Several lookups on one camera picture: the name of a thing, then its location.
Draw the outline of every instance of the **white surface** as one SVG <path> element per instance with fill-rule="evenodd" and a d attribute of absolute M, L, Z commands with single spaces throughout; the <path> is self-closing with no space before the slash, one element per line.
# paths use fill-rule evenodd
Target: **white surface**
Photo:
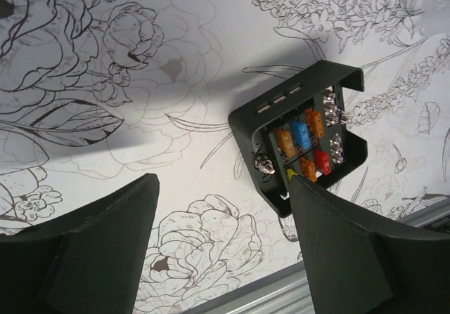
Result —
<path fill-rule="evenodd" d="M 332 191 L 392 218 L 450 195 L 450 41 L 415 32 L 420 0 L 7 1 L 0 227 L 156 173 L 137 313 L 178 313 L 297 261 L 293 220 L 254 191 L 227 117 L 318 58 L 366 75 L 365 93 L 345 94 L 369 158 Z"/>

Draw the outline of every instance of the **floral tablecloth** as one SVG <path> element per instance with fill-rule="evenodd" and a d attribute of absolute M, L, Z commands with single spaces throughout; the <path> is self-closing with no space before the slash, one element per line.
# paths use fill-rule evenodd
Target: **floral tablecloth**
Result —
<path fill-rule="evenodd" d="M 398 219 L 450 195 L 450 37 L 423 0 L 2 0 L 0 233 L 161 182 L 135 313 L 179 313 L 301 260 L 227 116 L 317 60 L 367 162 L 330 190 Z M 450 8 L 450 0 L 438 0 Z"/>

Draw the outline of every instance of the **clear plastic object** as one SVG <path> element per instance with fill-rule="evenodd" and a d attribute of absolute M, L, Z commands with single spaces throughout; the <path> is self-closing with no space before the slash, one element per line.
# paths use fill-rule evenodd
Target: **clear plastic object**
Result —
<path fill-rule="evenodd" d="M 450 0 L 425 0 L 420 33 L 425 36 L 450 32 Z"/>

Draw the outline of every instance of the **blue fuse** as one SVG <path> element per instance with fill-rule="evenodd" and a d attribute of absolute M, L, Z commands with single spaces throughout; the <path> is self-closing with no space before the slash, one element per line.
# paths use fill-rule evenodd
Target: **blue fuse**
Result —
<path fill-rule="evenodd" d="M 291 121 L 290 130 L 295 141 L 300 144 L 303 149 L 311 147 L 311 140 L 309 139 L 308 126 L 306 123 Z"/>

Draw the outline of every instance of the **orange fuse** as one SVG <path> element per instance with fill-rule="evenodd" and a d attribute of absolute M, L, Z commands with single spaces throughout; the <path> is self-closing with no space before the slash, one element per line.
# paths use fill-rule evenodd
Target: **orange fuse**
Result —
<path fill-rule="evenodd" d="M 309 130 L 317 137 L 323 137 L 324 133 L 321 113 L 310 109 L 307 109 L 305 113 Z"/>
<path fill-rule="evenodd" d="M 293 142 L 293 137 L 289 131 L 276 129 L 275 130 L 276 143 L 279 148 L 286 153 L 288 157 L 294 157 L 297 154 Z"/>
<path fill-rule="evenodd" d="M 311 182 L 317 182 L 316 166 L 313 162 L 302 157 L 300 159 L 300 166 L 302 168 L 302 173 L 306 178 L 308 178 Z"/>

